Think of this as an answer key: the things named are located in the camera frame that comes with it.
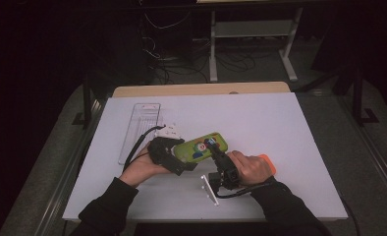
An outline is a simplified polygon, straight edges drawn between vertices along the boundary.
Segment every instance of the black sleeve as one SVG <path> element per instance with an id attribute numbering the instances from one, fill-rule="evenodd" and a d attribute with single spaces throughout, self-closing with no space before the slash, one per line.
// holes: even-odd
<path id="1" fill-rule="evenodd" d="M 114 178 L 105 193 L 80 213 L 82 221 L 71 234 L 116 235 L 126 226 L 127 211 L 138 190 Z"/>
<path id="2" fill-rule="evenodd" d="M 328 229 L 292 194 L 286 185 L 274 177 L 270 185 L 255 189 L 251 196 L 260 204 L 275 235 L 331 235 Z"/>

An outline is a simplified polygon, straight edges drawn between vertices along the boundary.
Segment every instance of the white table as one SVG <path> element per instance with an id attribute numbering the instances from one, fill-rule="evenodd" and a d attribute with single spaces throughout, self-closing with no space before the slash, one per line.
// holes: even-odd
<path id="1" fill-rule="evenodd" d="M 110 98 L 63 218 L 77 220 L 93 199 L 102 195 L 123 166 L 118 164 L 133 105 L 161 103 L 164 123 L 175 123 L 190 140 L 219 132 L 229 150 L 267 154 L 276 178 L 321 220 L 347 218 L 294 93 L 139 96 Z M 214 206 L 201 189 L 200 176 L 215 172 L 211 159 L 181 176 L 160 175 L 141 184 L 129 209 L 137 222 L 260 221 L 260 206 L 249 195 L 219 200 Z"/>

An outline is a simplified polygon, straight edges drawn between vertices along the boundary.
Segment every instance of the metal stand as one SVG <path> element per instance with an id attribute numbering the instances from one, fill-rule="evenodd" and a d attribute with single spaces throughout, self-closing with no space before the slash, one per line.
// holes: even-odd
<path id="1" fill-rule="evenodd" d="M 354 78 L 354 94 L 353 94 L 353 116 L 360 126 L 364 126 L 364 123 L 377 123 L 378 119 L 374 115 L 371 109 L 365 108 L 364 111 L 367 117 L 363 118 L 362 112 L 362 74 L 359 67 L 356 67 L 356 74 Z"/>
<path id="2" fill-rule="evenodd" d="M 257 21 L 257 22 L 215 22 L 215 11 L 211 15 L 211 55 L 209 58 L 209 80 L 218 82 L 216 60 L 215 60 L 215 38 L 216 37 L 244 37 L 244 36 L 287 36 L 284 48 L 279 50 L 283 66 L 288 74 L 289 80 L 295 82 L 298 77 L 289 60 L 292 44 L 298 29 L 303 8 L 298 8 L 292 20 Z"/>
<path id="3" fill-rule="evenodd" d="M 90 88 L 89 88 L 89 81 L 87 76 L 83 79 L 83 114 L 78 113 L 75 116 L 73 125 L 83 125 L 83 129 L 85 130 L 92 118 L 91 114 L 91 98 L 90 98 Z"/>

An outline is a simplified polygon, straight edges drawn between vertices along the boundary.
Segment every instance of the wire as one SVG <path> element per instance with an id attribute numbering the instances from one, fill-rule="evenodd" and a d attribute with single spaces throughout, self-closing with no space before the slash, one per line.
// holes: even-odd
<path id="1" fill-rule="evenodd" d="M 192 75 L 192 74 L 198 73 L 198 74 L 201 74 L 204 77 L 205 82 L 208 83 L 208 78 L 205 76 L 205 74 L 202 73 L 203 68 L 207 65 L 209 57 L 205 57 L 205 58 L 206 59 L 204 60 L 202 65 L 199 67 L 199 69 L 197 69 L 195 67 L 186 66 L 186 65 L 177 65 L 177 66 L 167 66 L 167 67 L 168 68 L 182 68 L 182 69 L 190 70 L 190 72 L 182 73 L 182 72 L 172 71 L 172 70 L 169 70 L 169 69 L 166 69 L 166 71 L 169 72 L 169 73 L 177 74 L 177 75 Z"/>
<path id="2" fill-rule="evenodd" d="M 347 211 L 350 214 L 350 217 L 353 219 L 354 227 L 356 228 L 357 236 L 360 236 L 361 233 L 359 231 L 359 222 L 356 219 L 356 216 L 354 215 L 353 211 L 351 210 L 350 206 L 347 204 L 347 202 L 344 200 L 343 197 L 340 196 L 341 202 L 343 202 L 344 207 L 347 209 Z"/>
<path id="3" fill-rule="evenodd" d="M 238 191 L 235 194 L 223 195 L 223 196 L 218 195 L 219 185 L 218 186 L 212 186 L 211 188 L 212 188 L 212 191 L 214 192 L 215 197 L 217 197 L 218 199 L 231 199 L 231 198 L 238 197 L 238 196 L 244 195 L 246 193 L 249 193 L 249 192 L 251 192 L 253 190 L 256 190 L 256 189 L 259 189 L 259 188 L 263 188 L 263 187 L 267 187 L 267 186 L 272 186 L 272 185 L 280 185 L 283 188 L 286 188 L 286 189 L 289 190 L 289 188 L 286 185 L 284 185 L 283 183 L 281 183 L 281 182 L 268 182 L 268 183 L 256 184 L 256 185 L 253 185 L 253 186 L 241 189 L 240 191 Z"/>
<path id="4" fill-rule="evenodd" d="M 171 82 L 171 84 L 175 83 L 175 82 L 173 82 L 172 80 L 169 79 L 170 75 L 169 75 L 169 72 L 166 70 L 166 68 L 156 67 L 156 69 L 162 70 L 164 72 L 164 76 L 158 74 L 157 71 L 155 71 L 155 73 L 154 73 L 156 78 L 159 79 L 159 82 L 160 82 L 161 85 L 168 85 L 169 82 Z"/>
<path id="5" fill-rule="evenodd" d="M 154 50 L 156 49 L 156 42 L 154 41 L 154 39 L 151 38 L 151 37 L 148 37 L 148 36 L 144 36 L 142 39 L 149 39 L 149 41 L 152 42 L 152 48 L 151 49 L 144 48 L 142 51 L 148 53 L 150 56 L 152 56 L 155 59 L 160 59 L 160 54 L 154 52 Z"/>
<path id="6" fill-rule="evenodd" d="M 165 26 L 165 27 L 159 27 L 159 26 L 157 26 L 155 23 L 153 23 L 153 22 L 151 21 L 151 19 L 147 16 L 147 13 L 144 13 L 145 19 L 146 19 L 153 27 L 155 27 L 156 29 L 160 29 L 160 30 L 164 30 L 164 29 L 167 29 L 167 28 L 175 27 L 175 26 L 177 26 L 178 24 L 184 22 L 190 15 L 191 15 L 191 12 L 187 12 L 187 14 L 186 14 L 180 21 L 176 22 L 175 24 L 172 24 L 172 25 L 169 25 L 169 26 Z"/>
<path id="7" fill-rule="evenodd" d="M 246 54 L 239 53 L 238 57 L 231 55 L 230 53 L 227 52 L 227 50 L 225 50 L 224 55 L 230 60 L 230 62 L 223 59 L 220 56 L 215 56 L 215 58 L 217 59 L 217 62 L 221 66 L 223 66 L 225 69 L 229 71 L 238 72 L 238 73 L 245 72 L 255 68 L 256 66 L 255 60 L 254 60 L 255 58 L 264 58 L 271 55 L 271 53 L 267 53 L 267 54 L 264 54 L 263 56 L 253 56 L 253 54 L 255 54 L 258 51 L 258 49 L 261 47 L 261 44 L 262 43 L 259 43 L 256 47 L 252 48 L 251 53 L 246 53 Z M 239 40 L 236 40 L 236 48 L 240 51 L 245 49 L 244 47 L 240 46 Z"/>
<path id="8" fill-rule="evenodd" d="M 135 161 L 137 158 L 142 157 L 142 156 L 144 156 L 144 155 L 146 155 L 146 154 L 149 154 L 149 152 L 146 152 L 146 153 L 143 153 L 143 154 L 140 154 L 140 155 L 136 156 L 136 157 L 133 159 L 133 161 Z"/>
<path id="9" fill-rule="evenodd" d="M 124 163 L 124 168 L 123 168 L 123 171 L 127 169 L 127 167 L 129 167 L 129 165 L 132 163 L 132 159 L 133 159 L 133 156 L 135 155 L 136 151 L 138 150 L 139 146 L 141 145 L 141 143 L 143 142 L 143 140 L 145 139 L 145 137 L 148 135 L 148 133 L 154 131 L 154 130 L 161 130 L 165 128 L 164 126 L 155 126 L 155 127 L 152 127 L 150 129 L 148 129 L 146 132 L 144 132 L 144 134 L 142 134 L 139 138 L 138 138 L 138 141 L 136 142 L 136 144 L 133 146 L 133 149 L 130 151 L 129 153 L 129 156 L 127 157 L 126 159 L 126 162 Z"/>

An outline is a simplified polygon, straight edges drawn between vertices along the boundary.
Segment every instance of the person's left hand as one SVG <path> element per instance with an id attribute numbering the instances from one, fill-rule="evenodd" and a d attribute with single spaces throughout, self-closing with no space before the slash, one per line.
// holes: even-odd
<path id="1" fill-rule="evenodd" d="M 171 173 L 165 167 L 153 163 L 148 154 L 147 144 L 135 157 L 132 163 L 120 176 L 120 180 L 130 186 L 137 187 L 145 180 L 157 174 Z"/>

